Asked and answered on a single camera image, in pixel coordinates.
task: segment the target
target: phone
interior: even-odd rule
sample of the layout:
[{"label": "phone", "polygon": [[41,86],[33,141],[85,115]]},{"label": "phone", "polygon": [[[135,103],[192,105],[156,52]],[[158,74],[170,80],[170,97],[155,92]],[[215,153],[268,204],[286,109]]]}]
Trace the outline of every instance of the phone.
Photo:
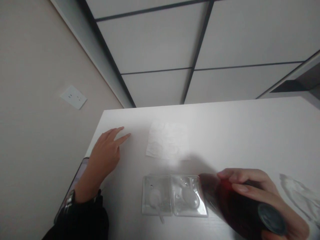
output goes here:
[{"label": "phone", "polygon": [[59,216],[61,210],[62,210],[62,209],[64,208],[64,206],[66,205],[67,196],[69,195],[70,191],[72,191],[72,190],[74,189],[75,185],[77,184],[77,182],[79,181],[80,177],[81,177],[82,174],[84,173],[84,170],[86,170],[87,165],[88,165],[88,161],[89,161],[89,158],[88,158],[88,157],[86,157],[86,158],[84,158],[84,159],[82,160],[82,162],[81,162],[81,164],[80,164],[80,166],[79,166],[79,168],[78,168],[78,171],[77,171],[76,175],[74,176],[74,178],[73,178],[73,180],[72,180],[72,182],[71,182],[71,184],[70,184],[70,187],[69,187],[69,189],[68,189],[68,191],[67,191],[67,193],[66,193],[66,195],[65,195],[65,197],[64,197],[64,199],[63,199],[63,201],[62,201],[62,203],[61,203],[61,206],[60,206],[60,208],[59,208],[59,211],[57,212],[57,215],[56,215],[56,217],[54,218],[54,221],[53,221],[54,224],[56,224],[57,219],[58,219],[58,216]]}]

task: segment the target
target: wrist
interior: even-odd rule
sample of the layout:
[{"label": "wrist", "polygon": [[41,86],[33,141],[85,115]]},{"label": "wrist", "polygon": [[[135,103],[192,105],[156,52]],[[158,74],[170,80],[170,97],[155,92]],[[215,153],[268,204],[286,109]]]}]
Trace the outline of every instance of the wrist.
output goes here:
[{"label": "wrist", "polygon": [[99,191],[100,185],[100,181],[88,176],[85,171],[74,188],[75,202],[84,203],[94,198]]}]

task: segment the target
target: hand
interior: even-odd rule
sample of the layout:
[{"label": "hand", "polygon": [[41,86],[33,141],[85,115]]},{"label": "hand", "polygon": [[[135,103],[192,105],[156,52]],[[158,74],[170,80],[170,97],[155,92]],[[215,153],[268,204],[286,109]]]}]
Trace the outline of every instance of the hand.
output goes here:
[{"label": "hand", "polygon": [[[309,236],[308,224],[281,198],[276,185],[269,176],[259,169],[226,168],[217,173],[220,179],[229,179],[232,188],[239,194],[256,201],[272,205],[277,209],[287,225],[287,235],[279,236],[269,231],[262,232],[263,240],[305,240]],[[256,181],[261,189],[243,185],[247,180]]]},{"label": "hand", "polygon": [[77,203],[84,203],[95,197],[102,181],[116,168],[120,160],[119,146],[131,135],[128,133],[115,141],[122,129],[124,127],[110,129],[94,145],[87,168],[75,186]]}]

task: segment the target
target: black sleeve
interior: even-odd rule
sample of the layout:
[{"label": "black sleeve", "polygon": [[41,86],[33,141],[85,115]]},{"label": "black sleeve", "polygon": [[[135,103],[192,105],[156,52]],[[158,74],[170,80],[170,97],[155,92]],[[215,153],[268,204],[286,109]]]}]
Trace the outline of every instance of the black sleeve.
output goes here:
[{"label": "black sleeve", "polygon": [[76,204],[68,214],[61,211],[43,240],[108,239],[109,220],[102,200],[99,196],[95,203]]}]

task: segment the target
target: black cap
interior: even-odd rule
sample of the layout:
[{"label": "black cap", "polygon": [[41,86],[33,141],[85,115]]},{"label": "black cap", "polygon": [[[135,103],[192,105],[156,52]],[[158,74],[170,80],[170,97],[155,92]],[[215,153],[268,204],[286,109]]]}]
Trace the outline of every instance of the black cap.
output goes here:
[{"label": "black cap", "polygon": [[258,205],[258,215],[266,229],[277,235],[283,236],[287,234],[286,223],[274,207],[266,203]]}]

